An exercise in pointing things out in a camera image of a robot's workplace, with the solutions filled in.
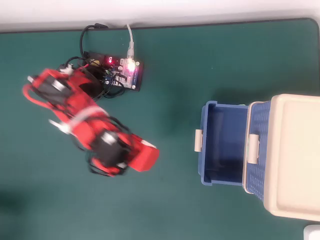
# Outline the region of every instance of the red robotic arm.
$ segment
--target red robotic arm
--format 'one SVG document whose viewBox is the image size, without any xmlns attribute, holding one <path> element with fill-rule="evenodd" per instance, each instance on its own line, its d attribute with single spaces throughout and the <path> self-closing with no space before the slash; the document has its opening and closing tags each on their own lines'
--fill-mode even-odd
<svg viewBox="0 0 320 240">
<path fill-rule="evenodd" d="M 88 163 L 92 172 L 112 177 L 122 174 L 127 166 L 143 172 L 155 164 L 159 150 L 109 116 L 83 90 L 93 83 L 81 68 L 72 74 L 45 69 L 39 76 L 28 79 L 31 83 L 23 87 L 24 96 L 51 109 L 61 120 L 51 123 L 76 137 L 90 151 Z M 46 102 L 30 97 L 30 91 Z"/>
</svg>

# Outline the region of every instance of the green cutting mat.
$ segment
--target green cutting mat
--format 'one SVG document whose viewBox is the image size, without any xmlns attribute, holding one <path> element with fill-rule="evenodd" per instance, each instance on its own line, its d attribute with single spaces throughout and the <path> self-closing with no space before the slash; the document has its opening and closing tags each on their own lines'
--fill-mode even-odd
<svg viewBox="0 0 320 240">
<path fill-rule="evenodd" d="M 134 29 L 140 92 L 98 103 L 160 149 L 148 172 L 89 173 L 85 156 L 28 102 L 28 75 L 79 55 L 80 31 L 0 34 L 1 240 L 301 240 L 304 220 L 272 216 L 240 186 L 203 186 L 194 132 L 209 100 L 318 95 L 311 19 Z M 126 55 L 126 29 L 90 31 L 86 50 Z"/>
</svg>

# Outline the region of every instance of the cream plastic lid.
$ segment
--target cream plastic lid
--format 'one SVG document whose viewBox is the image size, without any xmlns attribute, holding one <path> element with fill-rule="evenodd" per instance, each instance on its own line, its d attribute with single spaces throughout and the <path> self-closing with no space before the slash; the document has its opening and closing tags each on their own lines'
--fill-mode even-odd
<svg viewBox="0 0 320 240">
<path fill-rule="evenodd" d="M 320 97 L 272 98 L 263 201 L 273 215 L 320 221 Z"/>
</svg>

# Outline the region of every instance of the electrical wire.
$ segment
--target electrical wire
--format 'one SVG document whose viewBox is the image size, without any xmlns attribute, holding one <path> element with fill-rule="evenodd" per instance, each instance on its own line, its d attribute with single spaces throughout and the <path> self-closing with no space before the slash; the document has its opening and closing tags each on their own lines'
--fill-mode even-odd
<svg viewBox="0 0 320 240">
<path fill-rule="evenodd" d="M 70 57 L 64 64 L 64 67 L 66 68 L 68 66 L 68 64 L 72 61 L 72 60 L 75 60 L 75 59 L 82 59 L 84 60 L 85 58 L 83 57 L 78 57 L 78 56 L 73 56 L 73 57 Z"/>
<path fill-rule="evenodd" d="M 82 32 L 81 32 L 81 35 L 80 35 L 80 43 L 79 43 L 79 46 L 80 46 L 80 54 L 81 54 L 81 57 L 82 58 L 86 58 L 86 55 L 84 53 L 84 50 L 83 50 L 83 45 L 82 45 L 82 42 L 83 42 L 83 38 L 84 38 L 84 35 L 86 33 L 86 31 L 90 28 L 94 28 L 94 29 L 108 29 L 108 26 L 106 25 L 103 25 L 101 23 L 95 23 L 94 25 L 88 25 L 86 26 Z"/>
</svg>

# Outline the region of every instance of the blue container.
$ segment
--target blue container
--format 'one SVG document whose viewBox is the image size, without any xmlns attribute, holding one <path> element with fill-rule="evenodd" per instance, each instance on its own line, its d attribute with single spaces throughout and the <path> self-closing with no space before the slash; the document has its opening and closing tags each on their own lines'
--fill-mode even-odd
<svg viewBox="0 0 320 240">
<path fill-rule="evenodd" d="M 248 107 L 208 101 L 202 108 L 198 172 L 204 185 L 242 185 Z"/>
</svg>

